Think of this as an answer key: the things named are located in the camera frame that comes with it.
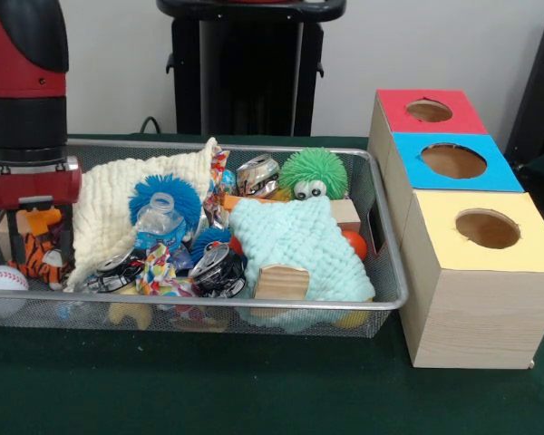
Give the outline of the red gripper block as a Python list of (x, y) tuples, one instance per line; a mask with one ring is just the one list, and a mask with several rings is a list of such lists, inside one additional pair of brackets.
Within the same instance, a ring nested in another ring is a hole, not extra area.
[(62, 260), (73, 261), (73, 204), (78, 200), (82, 185), (82, 169), (75, 156), (62, 163), (43, 166), (0, 165), (0, 209), (7, 210), (12, 259), (18, 264), (26, 262), (25, 243), (19, 233), (16, 210), (39, 207), (43, 204), (57, 206), (62, 214), (60, 250)]

